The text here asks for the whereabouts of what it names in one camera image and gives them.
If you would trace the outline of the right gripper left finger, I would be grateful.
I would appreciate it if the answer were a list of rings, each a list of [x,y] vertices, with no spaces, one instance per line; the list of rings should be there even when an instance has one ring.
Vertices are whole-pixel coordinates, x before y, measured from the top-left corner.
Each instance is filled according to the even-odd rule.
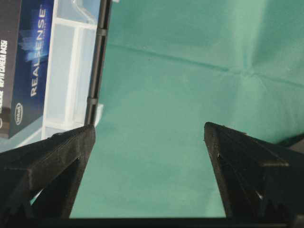
[[[85,125],[0,154],[0,220],[69,218],[91,151]]]

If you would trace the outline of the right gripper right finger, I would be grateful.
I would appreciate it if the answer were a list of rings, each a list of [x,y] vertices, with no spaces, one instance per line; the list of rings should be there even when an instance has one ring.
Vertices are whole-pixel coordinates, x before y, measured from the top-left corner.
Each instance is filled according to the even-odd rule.
[[[204,142],[228,218],[304,220],[304,136],[269,143],[207,122]]]

